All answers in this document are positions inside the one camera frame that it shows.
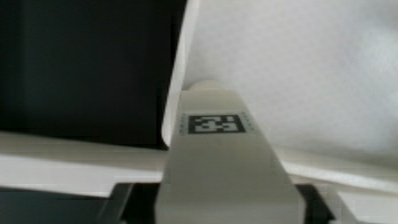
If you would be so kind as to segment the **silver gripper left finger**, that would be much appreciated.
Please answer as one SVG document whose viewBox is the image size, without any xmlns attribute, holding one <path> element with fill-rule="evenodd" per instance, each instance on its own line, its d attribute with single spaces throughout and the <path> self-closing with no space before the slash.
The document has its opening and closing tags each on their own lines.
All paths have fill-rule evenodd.
<svg viewBox="0 0 398 224">
<path fill-rule="evenodd" d="M 156 183 L 117 184 L 94 224 L 155 224 L 156 194 Z"/>
</svg>

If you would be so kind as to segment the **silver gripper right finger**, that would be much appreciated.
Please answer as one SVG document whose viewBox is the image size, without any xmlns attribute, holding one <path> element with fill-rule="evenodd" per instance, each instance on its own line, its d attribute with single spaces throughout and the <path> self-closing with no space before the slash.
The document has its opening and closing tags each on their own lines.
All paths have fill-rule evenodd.
<svg viewBox="0 0 398 224">
<path fill-rule="evenodd" d="M 295 187 L 306 201 L 304 224 L 330 224 L 336 217 L 316 187 L 311 184 L 297 184 Z"/>
</svg>

